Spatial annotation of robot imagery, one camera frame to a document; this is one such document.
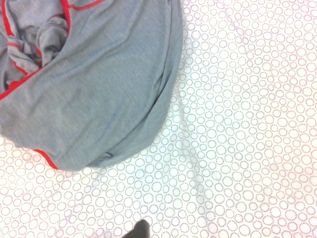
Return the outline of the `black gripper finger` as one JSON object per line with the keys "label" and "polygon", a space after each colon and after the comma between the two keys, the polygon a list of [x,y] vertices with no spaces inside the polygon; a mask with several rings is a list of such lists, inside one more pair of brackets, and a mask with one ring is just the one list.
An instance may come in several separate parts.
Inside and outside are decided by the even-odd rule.
{"label": "black gripper finger", "polygon": [[125,238],[149,238],[150,225],[146,220],[140,220],[136,223],[133,230],[125,235]]}

